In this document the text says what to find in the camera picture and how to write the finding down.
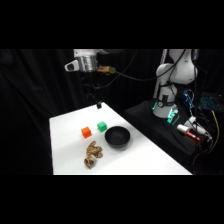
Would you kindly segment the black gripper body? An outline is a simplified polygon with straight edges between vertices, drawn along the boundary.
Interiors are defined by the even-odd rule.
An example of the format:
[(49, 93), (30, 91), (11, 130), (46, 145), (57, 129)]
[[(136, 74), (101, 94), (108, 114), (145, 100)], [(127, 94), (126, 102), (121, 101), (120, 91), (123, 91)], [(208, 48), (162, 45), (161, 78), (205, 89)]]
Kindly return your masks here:
[(84, 73), (82, 76), (85, 96), (89, 103), (100, 104), (100, 87), (97, 84), (97, 75), (95, 72)]

